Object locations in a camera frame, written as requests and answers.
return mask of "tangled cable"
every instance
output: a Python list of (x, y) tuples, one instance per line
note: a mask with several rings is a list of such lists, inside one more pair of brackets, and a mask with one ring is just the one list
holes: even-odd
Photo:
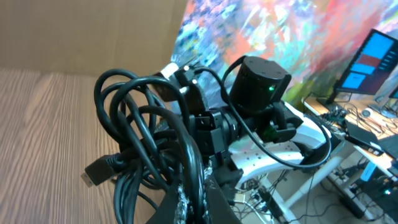
[[(114, 83), (105, 89), (104, 82), (112, 76), (121, 75), (131, 80)], [(178, 99), (182, 120), (165, 109), (163, 103), (147, 85), (162, 85), (172, 91)], [(148, 105), (138, 107), (129, 94), (131, 90), (145, 94)], [(105, 98), (112, 97), (109, 115), (105, 112)], [(106, 132), (119, 144), (120, 155), (117, 162), (122, 172), (116, 180), (114, 190), (114, 211), (117, 222), (134, 223), (134, 210), (137, 196), (153, 203), (138, 191), (140, 184), (150, 189), (168, 191), (173, 181), (182, 180), (185, 193), (190, 199), (195, 223), (201, 223), (205, 211), (203, 163), (195, 141), (188, 133), (189, 112), (187, 103), (179, 89), (168, 80), (160, 77), (138, 77), (123, 69), (112, 69), (103, 73), (95, 84), (94, 99), (96, 112)], [(149, 115), (149, 124), (142, 114)], [(156, 116), (163, 117), (170, 129), (156, 131)], [(131, 123), (135, 122), (142, 135), (140, 140)]]

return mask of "colorful mural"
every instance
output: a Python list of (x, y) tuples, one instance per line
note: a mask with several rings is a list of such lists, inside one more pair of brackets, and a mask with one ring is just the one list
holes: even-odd
[[(222, 76), (243, 54), (275, 60), (293, 76), (284, 100), (295, 103), (328, 94), (372, 28), (398, 37), (398, 0), (189, 0), (172, 61), (194, 58)], [(215, 80), (199, 81), (218, 106)]]

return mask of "cable connector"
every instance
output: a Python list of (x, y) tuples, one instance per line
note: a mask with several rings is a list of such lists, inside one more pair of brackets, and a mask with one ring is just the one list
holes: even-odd
[(120, 153), (100, 157), (85, 168), (81, 178), (87, 187), (99, 185), (114, 177), (127, 167), (127, 163), (121, 160)]

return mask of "brown cardboard panel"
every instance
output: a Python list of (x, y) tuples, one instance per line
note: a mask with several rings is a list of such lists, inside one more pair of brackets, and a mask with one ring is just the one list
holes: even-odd
[[(169, 61), (185, 5), (186, 0), (2, 0), (0, 67), (94, 76), (122, 67), (146, 75)], [(177, 18), (175, 8), (181, 9)]]

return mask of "black cylinder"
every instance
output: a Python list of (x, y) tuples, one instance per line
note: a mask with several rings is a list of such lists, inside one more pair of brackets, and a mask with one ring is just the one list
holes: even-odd
[(273, 61), (246, 57), (229, 96), (239, 113), (247, 116), (261, 114), (287, 74)]

